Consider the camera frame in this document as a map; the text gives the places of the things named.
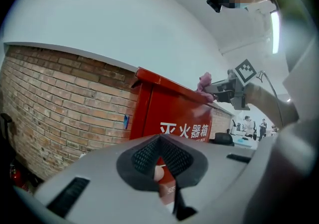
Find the desk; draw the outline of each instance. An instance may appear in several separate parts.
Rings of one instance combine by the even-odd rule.
[[[233,138],[233,142],[236,147],[241,147],[241,148],[248,148],[252,150],[256,150],[258,146],[258,142],[255,141],[252,138],[248,138],[248,140],[244,140],[242,135],[232,135],[231,137]]]

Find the fire extinguisher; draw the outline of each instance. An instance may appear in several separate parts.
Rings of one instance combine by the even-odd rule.
[[[15,186],[22,188],[25,191],[29,191],[26,179],[24,178],[20,170],[16,168],[16,166],[13,163],[10,165],[10,178]]]

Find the cable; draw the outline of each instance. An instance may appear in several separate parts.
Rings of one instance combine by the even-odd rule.
[[[274,92],[274,95],[275,95],[275,97],[276,97],[276,103],[277,103],[279,115],[280,115],[281,124],[283,125],[283,127],[285,127],[284,120],[283,120],[283,116],[282,116],[282,112],[281,112],[280,105],[279,105],[279,99],[278,99],[277,93],[276,93],[276,91],[275,91],[273,85],[271,84],[271,82],[270,82],[268,76],[266,75],[265,71],[263,71],[263,70],[260,71],[260,72],[259,72],[259,76],[257,77],[257,79],[259,79],[259,80],[263,83],[263,76],[266,77],[266,79],[267,79],[267,81],[268,81],[268,83],[269,83],[271,89],[272,89],[273,92]]]

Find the black chair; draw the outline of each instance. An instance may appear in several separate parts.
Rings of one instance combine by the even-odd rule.
[[[215,133],[215,139],[210,139],[209,143],[235,146],[233,138],[227,133]]]

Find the black slot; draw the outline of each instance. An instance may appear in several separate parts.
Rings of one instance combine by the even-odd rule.
[[[48,205],[48,209],[60,217],[64,218],[71,210],[72,206],[83,193],[89,180],[84,178],[74,178],[68,186]]]
[[[232,160],[236,160],[239,162],[247,163],[247,164],[251,160],[250,157],[240,156],[240,155],[236,155],[236,154],[229,154],[229,155],[227,155],[227,158],[232,159]]]

